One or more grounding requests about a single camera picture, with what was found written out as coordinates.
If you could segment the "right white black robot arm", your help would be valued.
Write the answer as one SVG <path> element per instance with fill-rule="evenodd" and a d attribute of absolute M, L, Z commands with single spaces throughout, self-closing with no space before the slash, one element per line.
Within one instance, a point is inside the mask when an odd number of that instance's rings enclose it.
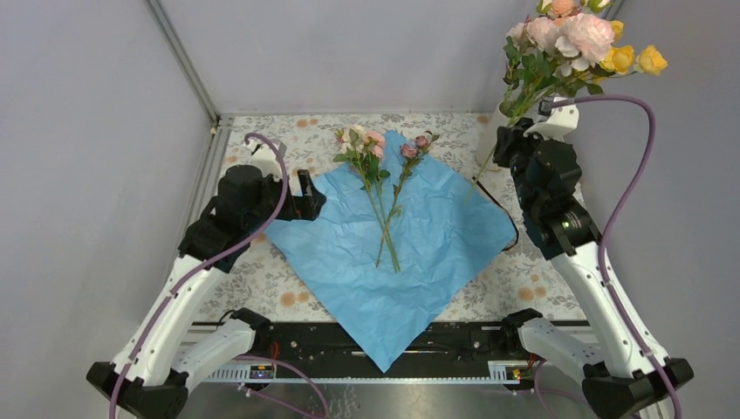
<path fill-rule="evenodd" d="M 504 319 L 500 346 L 509 358 L 533 353 L 573 378 L 597 417 L 626 418 L 691 381 L 693 368 L 657 342 L 599 255 L 602 235 L 574 196 L 582 171 L 572 145 L 526 124 L 497 130 L 493 161 L 510 170 L 528 237 L 570 287 L 598 345 L 526 309 Z"/>

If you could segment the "dark pink flower stem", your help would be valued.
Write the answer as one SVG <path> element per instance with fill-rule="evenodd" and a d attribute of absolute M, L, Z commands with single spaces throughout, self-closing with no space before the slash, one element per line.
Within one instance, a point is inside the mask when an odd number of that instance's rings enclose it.
<path fill-rule="evenodd" d="M 404 184 L 412 177 L 414 169 L 422 163 L 425 156 L 429 154 L 431 146 L 437 142 L 439 138 L 439 134 L 427 130 L 424 134 L 415 137 L 413 143 L 404 143 L 399 148 L 402 162 L 401 172 L 399 174 L 398 181 L 392 184 L 393 201 L 390 209 L 386 212 L 384 223 L 382 224 L 382 236 L 376 258 L 377 267 L 380 266 L 383 251 L 388 250 L 394 272 L 401 271 L 400 260 L 391 238 L 391 223 L 395 218 L 401 216 L 402 207 L 398 204 L 398 201 Z"/>

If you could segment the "blue wrapping paper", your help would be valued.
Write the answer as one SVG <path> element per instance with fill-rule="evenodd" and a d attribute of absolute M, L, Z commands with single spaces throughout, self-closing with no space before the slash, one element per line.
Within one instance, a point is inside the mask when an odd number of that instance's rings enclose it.
<path fill-rule="evenodd" d="M 382 372 L 514 239 L 510 219 L 467 179 L 425 157 L 401 192 L 404 137 L 389 131 L 385 203 L 401 214 L 389 231 L 396 257 L 359 177 L 340 166 L 315 182 L 326 202 L 313 221 L 276 221 L 266 231 L 320 304 Z"/>

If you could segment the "small pink rose stem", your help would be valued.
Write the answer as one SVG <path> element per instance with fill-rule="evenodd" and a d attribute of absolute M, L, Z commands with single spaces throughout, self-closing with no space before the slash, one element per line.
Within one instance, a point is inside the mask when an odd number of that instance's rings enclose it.
<path fill-rule="evenodd" d="M 339 143 L 339 152 L 333 160 L 347 163 L 350 169 L 359 176 L 362 181 L 360 189 L 366 192 L 381 229 L 376 266 L 380 266 L 382 253 L 384 249 L 387 249 L 394 271 L 400 272 L 401 265 L 388 231 L 387 212 L 383 202 L 383 182 L 390 176 L 390 172 L 382 167 L 385 159 L 385 137 L 378 131 L 366 130 L 359 125 L 341 128 L 335 132 L 334 136 Z"/>

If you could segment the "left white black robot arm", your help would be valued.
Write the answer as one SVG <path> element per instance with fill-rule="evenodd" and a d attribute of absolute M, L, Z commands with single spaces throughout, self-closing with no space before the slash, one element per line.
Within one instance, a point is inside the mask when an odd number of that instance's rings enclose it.
<path fill-rule="evenodd" d="M 181 349 L 197 312 L 226 279 L 250 241 L 271 221 L 313 221 L 326 201 L 309 171 L 297 172 L 301 193 L 281 175 L 251 165 L 229 168 L 216 195 L 186 229 L 168 280 L 134 336 L 111 361 L 93 363 L 86 380 L 108 401 L 138 418 L 175 418 L 190 393 L 239 355 L 277 354 L 270 320 L 233 310 L 210 335 Z"/>

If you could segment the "light pink rose stem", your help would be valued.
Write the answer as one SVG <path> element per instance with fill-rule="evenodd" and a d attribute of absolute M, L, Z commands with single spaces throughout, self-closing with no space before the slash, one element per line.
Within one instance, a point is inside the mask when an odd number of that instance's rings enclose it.
<path fill-rule="evenodd" d="M 571 98 L 583 88 L 600 94 L 603 79 L 630 71 L 631 62 L 623 70 L 617 66 L 614 29 L 613 22 L 589 13 L 541 15 L 512 27 L 503 46 L 505 90 L 496 106 L 503 126 L 514 126 L 555 95 Z"/>

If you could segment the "yellow rose stem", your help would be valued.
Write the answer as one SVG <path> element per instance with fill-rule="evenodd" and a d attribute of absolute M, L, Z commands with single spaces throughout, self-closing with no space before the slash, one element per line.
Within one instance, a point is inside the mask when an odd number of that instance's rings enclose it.
<path fill-rule="evenodd" d="M 624 31 L 619 20 L 583 16 L 572 28 L 572 39 L 578 47 L 580 57 L 589 67 L 578 70 L 576 81 L 571 84 L 573 92 L 585 87 L 590 94 L 601 94 L 600 83 L 613 77 L 625 78 L 634 73 L 660 76 L 668 61 L 654 46 L 648 45 L 636 52 L 631 45 L 618 46 Z"/>

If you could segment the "brown ribbon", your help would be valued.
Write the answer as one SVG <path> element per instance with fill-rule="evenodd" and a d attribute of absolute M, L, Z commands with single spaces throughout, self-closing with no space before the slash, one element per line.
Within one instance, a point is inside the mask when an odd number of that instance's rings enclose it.
<path fill-rule="evenodd" d="M 507 245 L 504 247 L 503 252 L 507 252 L 512 250 L 514 247 L 518 245 L 519 239 L 520 239 L 520 232 L 519 228 L 517 227 L 517 224 L 511 215 L 511 213 L 485 188 L 485 186 L 481 183 L 478 177 L 473 176 L 472 181 L 475 183 L 475 185 L 480 189 L 480 191 L 487 196 L 509 219 L 510 224 L 512 226 L 512 229 L 515 232 L 515 236 L 507 243 Z"/>

